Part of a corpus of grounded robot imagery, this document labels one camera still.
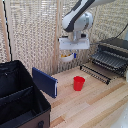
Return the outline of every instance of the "black folder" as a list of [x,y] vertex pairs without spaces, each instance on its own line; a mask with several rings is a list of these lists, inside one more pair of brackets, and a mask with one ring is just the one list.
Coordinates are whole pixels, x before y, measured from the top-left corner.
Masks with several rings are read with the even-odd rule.
[[34,83],[40,90],[42,90],[52,98],[56,98],[58,82],[57,79],[49,76],[48,74],[34,67],[32,68],[32,76]]

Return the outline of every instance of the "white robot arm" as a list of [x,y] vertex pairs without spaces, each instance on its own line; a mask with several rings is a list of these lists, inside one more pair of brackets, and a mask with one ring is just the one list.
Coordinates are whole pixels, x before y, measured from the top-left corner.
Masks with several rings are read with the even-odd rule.
[[63,29],[66,32],[73,32],[73,40],[59,38],[60,49],[89,49],[89,40],[87,37],[81,37],[81,31],[91,28],[93,17],[91,13],[85,11],[113,1],[115,0],[79,0],[62,20]]

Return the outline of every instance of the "toolbox handle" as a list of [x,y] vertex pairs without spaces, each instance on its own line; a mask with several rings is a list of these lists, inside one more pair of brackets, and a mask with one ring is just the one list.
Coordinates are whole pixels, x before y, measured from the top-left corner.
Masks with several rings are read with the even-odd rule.
[[38,128],[43,128],[43,125],[44,125],[44,121],[41,121],[38,123]]

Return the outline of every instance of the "wooden table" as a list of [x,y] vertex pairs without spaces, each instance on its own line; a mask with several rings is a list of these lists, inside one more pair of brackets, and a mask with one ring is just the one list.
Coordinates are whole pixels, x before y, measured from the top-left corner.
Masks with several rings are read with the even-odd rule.
[[[85,78],[80,92],[73,89],[73,78]],[[128,84],[117,78],[109,85],[79,70],[79,67],[56,75],[57,98],[43,93],[51,104],[50,128],[110,128],[128,102]]]

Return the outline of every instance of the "red plastic cup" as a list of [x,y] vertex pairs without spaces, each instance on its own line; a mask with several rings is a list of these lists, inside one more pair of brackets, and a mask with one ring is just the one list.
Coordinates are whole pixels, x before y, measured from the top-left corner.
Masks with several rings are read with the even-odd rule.
[[81,91],[83,85],[84,85],[85,79],[80,76],[74,77],[74,90],[75,91]]

